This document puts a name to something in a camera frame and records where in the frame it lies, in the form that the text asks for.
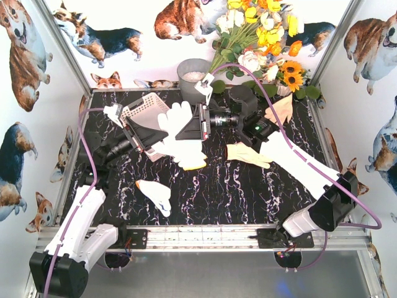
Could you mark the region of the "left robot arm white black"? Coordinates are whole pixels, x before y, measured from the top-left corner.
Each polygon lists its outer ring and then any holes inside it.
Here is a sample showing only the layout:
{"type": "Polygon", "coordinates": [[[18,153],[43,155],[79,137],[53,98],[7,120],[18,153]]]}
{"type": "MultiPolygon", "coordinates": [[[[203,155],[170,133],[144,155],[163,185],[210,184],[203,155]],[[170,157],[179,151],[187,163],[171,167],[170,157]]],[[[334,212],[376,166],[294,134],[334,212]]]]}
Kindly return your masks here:
{"type": "Polygon", "coordinates": [[[42,253],[33,253],[29,261],[35,287],[44,297],[81,297],[92,267],[119,239],[119,228],[110,223],[102,223],[93,234],[87,234],[106,194],[98,184],[92,148],[84,135],[80,138],[92,175],[78,187],[73,204],[52,241],[42,253]]]}

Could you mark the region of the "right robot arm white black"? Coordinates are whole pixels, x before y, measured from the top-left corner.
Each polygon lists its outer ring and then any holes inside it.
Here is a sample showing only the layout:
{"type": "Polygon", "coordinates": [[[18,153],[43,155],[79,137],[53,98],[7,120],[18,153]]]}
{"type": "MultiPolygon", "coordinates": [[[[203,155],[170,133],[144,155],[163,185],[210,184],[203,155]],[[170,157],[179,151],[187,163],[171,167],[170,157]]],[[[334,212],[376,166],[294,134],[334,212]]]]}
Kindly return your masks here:
{"type": "Polygon", "coordinates": [[[228,110],[211,110],[209,103],[198,103],[192,119],[176,135],[177,140],[209,138],[213,129],[235,129],[240,141],[227,145],[228,160],[257,166],[275,162],[299,181],[315,202],[283,219],[277,231],[296,238],[315,230],[334,231],[355,208],[358,180],[354,173],[327,167],[284,137],[278,125],[259,115],[258,100],[243,85],[229,90],[228,110]]]}

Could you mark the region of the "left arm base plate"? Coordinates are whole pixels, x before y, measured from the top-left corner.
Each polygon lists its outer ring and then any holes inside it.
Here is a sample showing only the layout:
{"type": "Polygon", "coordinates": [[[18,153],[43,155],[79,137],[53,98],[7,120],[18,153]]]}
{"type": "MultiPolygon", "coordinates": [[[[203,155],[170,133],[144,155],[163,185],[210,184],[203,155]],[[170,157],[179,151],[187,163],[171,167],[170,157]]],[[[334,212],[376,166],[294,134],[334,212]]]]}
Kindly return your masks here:
{"type": "Polygon", "coordinates": [[[145,250],[147,240],[147,229],[127,229],[125,235],[119,238],[109,249],[145,250]]]}

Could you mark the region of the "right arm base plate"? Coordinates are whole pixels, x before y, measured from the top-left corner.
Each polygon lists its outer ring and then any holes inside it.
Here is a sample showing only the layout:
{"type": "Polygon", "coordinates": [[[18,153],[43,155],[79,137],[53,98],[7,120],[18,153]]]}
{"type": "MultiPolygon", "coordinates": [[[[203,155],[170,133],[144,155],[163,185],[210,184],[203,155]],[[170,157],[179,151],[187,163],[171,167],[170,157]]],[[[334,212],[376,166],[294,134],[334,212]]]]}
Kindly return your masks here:
{"type": "Polygon", "coordinates": [[[256,240],[259,248],[313,248],[314,241],[312,234],[304,233],[298,237],[292,237],[286,232],[276,228],[258,228],[255,235],[248,236],[248,239],[256,240]]]}

